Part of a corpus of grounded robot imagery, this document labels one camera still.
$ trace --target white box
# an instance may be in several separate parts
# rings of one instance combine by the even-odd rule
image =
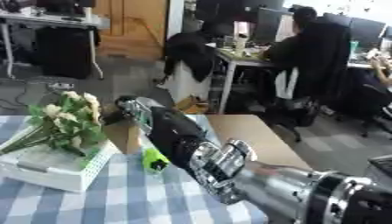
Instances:
[[[32,128],[28,128],[18,132],[0,145],[0,150],[31,130]],[[120,153],[109,140],[99,147],[101,150],[85,168],[81,167],[82,157],[65,153],[63,150],[52,150],[46,145],[38,145],[1,156],[0,171],[2,175],[11,179],[81,193],[88,189],[113,154]]]

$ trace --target man sitting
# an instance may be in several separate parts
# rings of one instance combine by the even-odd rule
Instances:
[[[296,34],[293,37],[274,44],[262,54],[265,60],[270,60],[277,65],[287,66],[292,64],[296,57],[295,49],[298,45],[298,34],[317,18],[317,12],[312,7],[302,7],[294,12],[292,30]]]

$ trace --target computer monitor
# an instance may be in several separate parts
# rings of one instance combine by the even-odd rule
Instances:
[[[251,40],[262,45],[275,42],[277,32],[281,26],[282,15],[290,16],[291,14],[280,10],[260,8],[257,13],[257,24]]]
[[[351,17],[336,15],[332,13],[324,13],[323,18],[325,19],[325,21],[335,23],[338,25],[344,25],[347,27],[350,26],[351,21],[353,20]]]
[[[384,38],[392,39],[392,26],[389,26],[384,33]]]
[[[69,5],[77,3],[81,7],[95,7],[95,0],[37,0],[38,7],[46,8],[53,5]]]
[[[195,16],[204,21],[255,23],[260,7],[281,10],[284,0],[199,0]]]
[[[359,41],[364,50],[378,48],[384,27],[384,23],[354,17],[350,24],[352,40]]]

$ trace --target flower stem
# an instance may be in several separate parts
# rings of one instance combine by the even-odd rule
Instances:
[[[21,150],[23,148],[28,148],[44,143],[45,141],[47,141],[47,136],[48,136],[46,131],[47,129],[45,129],[43,125],[37,127],[36,129],[32,130],[30,133],[19,138],[14,143],[11,143],[10,145],[0,150],[0,156],[13,151]]]

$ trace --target black coat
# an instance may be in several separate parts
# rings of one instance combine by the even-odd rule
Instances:
[[[169,38],[164,47],[166,76],[172,75],[177,63],[183,61],[192,70],[193,78],[202,82],[214,67],[214,49],[206,45],[209,42],[199,31]]]
[[[334,98],[346,74],[350,40],[347,27],[318,21],[297,36],[273,45],[265,55],[284,70],[298,68],[296,98]]]

